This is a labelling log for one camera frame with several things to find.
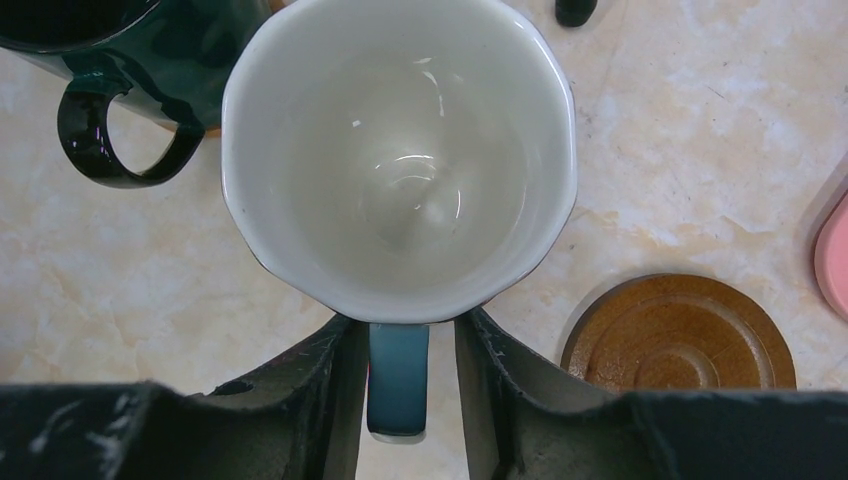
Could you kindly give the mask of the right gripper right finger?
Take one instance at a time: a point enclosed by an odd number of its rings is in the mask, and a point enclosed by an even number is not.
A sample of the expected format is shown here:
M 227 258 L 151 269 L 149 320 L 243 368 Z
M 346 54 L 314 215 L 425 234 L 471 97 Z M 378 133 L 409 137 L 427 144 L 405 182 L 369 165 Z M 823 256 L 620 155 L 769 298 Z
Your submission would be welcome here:
M 847 396 L 786 390 L 612 394 L 482 309 L 454 323 L 474 479 L 843 479 Z

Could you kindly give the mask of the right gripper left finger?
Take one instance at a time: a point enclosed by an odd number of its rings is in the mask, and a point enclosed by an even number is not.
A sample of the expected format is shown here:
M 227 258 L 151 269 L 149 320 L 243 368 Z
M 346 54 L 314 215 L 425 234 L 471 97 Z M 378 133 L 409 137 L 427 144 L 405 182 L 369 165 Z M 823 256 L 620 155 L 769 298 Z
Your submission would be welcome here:
M 351 479 L 368 329 L 335 316 L 208 394 L 152 382 L 5 384 L 5 479 Z

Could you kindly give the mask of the light blue mug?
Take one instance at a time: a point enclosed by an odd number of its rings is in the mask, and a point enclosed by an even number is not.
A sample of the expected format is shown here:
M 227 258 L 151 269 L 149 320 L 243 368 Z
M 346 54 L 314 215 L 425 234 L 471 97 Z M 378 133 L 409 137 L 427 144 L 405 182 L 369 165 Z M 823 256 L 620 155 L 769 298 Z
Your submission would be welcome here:
M 369 327 L 367 427 L 426 431 L 429 328 L 516 284 L 577 196 L 573 95 L 501 1 L 298 1 L 232 71 L 222 187 L 282 281 Z

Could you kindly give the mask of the dark green mug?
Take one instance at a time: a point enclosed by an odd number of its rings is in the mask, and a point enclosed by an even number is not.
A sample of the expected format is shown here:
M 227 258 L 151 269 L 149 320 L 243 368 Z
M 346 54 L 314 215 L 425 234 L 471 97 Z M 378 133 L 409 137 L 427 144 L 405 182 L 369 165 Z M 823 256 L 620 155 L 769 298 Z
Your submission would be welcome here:
M 276 11 L 272 1 L 4 1 L 1 46 L 68 84 L 58 138 L 72 165 L 112 188 L 160 185 L 219 128 L 239 56 Z M 162 156 L 134 172 L 108 133 L 118 102 L 173 130 Z

